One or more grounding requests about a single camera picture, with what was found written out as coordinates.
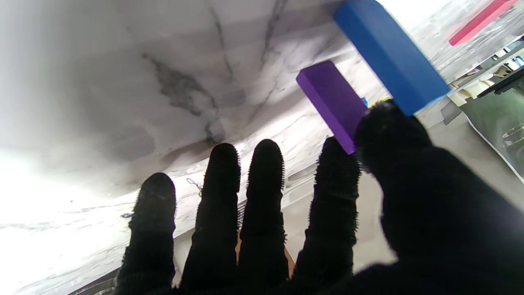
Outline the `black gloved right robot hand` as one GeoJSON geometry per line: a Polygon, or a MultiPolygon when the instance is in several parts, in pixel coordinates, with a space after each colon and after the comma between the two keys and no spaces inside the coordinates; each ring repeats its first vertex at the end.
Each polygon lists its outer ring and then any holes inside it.
{"type": "Polygon", "coordinates": [[[523,213],[393,100],[376,103],[348,155],[329,137],[316,169],[305,243],[293,273],[281,212],[283,157],[254,149],[241,229],[235,147],[209,158],[182,280],[172,286],[176,210],[168,175],[150,176],[129,222],[116,295],[522,295],[523,213]],[[382,189],[382,231],[397,261],[354,273],[361,167],[382,189]]]}

